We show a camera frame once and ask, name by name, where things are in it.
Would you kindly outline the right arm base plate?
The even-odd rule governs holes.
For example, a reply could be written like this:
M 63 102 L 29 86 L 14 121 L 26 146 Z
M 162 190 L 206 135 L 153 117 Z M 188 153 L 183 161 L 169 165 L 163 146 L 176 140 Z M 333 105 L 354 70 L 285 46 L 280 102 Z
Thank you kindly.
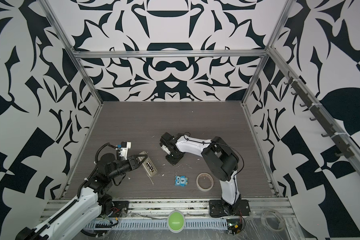
M 212 218 L 222 218 L 226 216 L 249 216 L 251 212 L 247 200 L 238 200 L 230 205 L 220 200 L 209 200 L 209 215 Z

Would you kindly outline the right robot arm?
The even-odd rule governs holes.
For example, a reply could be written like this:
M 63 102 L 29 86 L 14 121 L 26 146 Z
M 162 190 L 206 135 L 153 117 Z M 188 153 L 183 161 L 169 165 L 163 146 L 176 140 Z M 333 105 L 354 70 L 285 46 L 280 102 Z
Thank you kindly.
M 160 147 L 167 154 L 166 160 L 173 166 L 185 154 L 202 157 L 212 174 L 220 180 L 223 203 L 230 207 L 238 205 L 241 200 L 237 183 L 239 157 L 222 138 L 201 140 L 186 134 L 173 136 L 164 133 L 160 139 Z

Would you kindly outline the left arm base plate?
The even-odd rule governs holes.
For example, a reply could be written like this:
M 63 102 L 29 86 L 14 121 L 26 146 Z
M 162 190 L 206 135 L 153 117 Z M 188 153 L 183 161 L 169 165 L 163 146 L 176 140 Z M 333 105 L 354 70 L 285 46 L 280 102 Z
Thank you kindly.
M 110 218 L 125 217 L 129 212 L 129 201 L 112 201 L 106 204 L 106 214 Z

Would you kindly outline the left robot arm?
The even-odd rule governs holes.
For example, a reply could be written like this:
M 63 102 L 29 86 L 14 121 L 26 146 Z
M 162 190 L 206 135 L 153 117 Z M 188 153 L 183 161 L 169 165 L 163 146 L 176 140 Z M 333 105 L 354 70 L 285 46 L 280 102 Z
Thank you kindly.
M 138 169 L 148 158 L 146 154 L 128 156 L 131 144 L 102 145 L 95 154 L 95 168 L 79 186 L 77 195 L 55 214 L 33 229 L 25 227 L 17 240 L 71 240 L 98 216 L 108 216 L 112 197 L 108 190 L 117 185 L 117 177 Z

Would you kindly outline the black gold battery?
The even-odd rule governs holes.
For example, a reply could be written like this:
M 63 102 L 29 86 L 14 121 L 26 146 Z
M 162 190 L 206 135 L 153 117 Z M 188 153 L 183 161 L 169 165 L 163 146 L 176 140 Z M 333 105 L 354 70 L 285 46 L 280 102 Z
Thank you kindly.
M 151 163 L 148 160 L 145 160 L 145 165 L 149 169 L 149 171 L 153 170 L 153 167 L 152 167 Z
M 151 173 L 155 172 L 155 168 L 153 167 L 153 165 L 150 162 L 146 162 L 146 166 Z

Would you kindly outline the white remote control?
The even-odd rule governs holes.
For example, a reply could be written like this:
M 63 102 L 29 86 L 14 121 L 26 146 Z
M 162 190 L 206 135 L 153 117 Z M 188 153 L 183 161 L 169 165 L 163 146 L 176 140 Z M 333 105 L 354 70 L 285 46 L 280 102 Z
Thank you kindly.
M 139 155 L 140 155 L 139 161 L 141 163 L 141 166 L 146 171 L 147 175 L 149 177 L 155 176 L 158 173 L 158 171 L 155 165 L 153 164 L 153 162 L 151 161 L 151 159 L 149 158 L 148 153 L 143 151 L 139 153 Z

